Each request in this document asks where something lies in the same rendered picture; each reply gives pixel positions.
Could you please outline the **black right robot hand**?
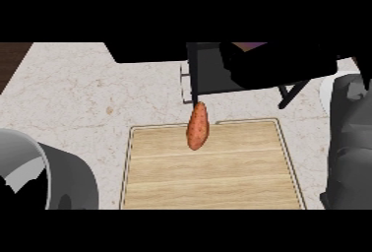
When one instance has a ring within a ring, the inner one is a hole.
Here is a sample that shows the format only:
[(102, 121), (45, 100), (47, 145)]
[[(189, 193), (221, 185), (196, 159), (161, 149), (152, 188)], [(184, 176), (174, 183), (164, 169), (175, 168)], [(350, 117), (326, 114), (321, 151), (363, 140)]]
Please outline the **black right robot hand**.
[(220, 52), (231, 80), (248, 90), (329, 76), (345, 57), (355, 58), (364, 84), (372, 80), (372, 45), (363, 43), (259, 42), (243, 51), (233, 42), (221, 42)]

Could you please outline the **pale wooden tray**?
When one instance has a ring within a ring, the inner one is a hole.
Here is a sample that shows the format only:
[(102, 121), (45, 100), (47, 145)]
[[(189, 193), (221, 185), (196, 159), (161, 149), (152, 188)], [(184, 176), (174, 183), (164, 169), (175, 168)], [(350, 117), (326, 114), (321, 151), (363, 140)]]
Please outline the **pale wooden tray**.
[(279, 120), (217, 122), (196, 151), (183, 124), (134, 127), (121, 208), (304, 209)]

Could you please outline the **orange sweet potato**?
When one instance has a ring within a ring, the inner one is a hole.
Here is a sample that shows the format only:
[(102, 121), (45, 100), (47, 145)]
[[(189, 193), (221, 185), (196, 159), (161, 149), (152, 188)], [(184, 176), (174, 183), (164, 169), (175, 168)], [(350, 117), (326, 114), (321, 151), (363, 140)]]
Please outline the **orange sweet potato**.
[(187, 124), (186, 139), (189, 148), (196, 151), (205, 144), (209, 136), (209, 121), (206, 105), (202, 101), (197, 102)]

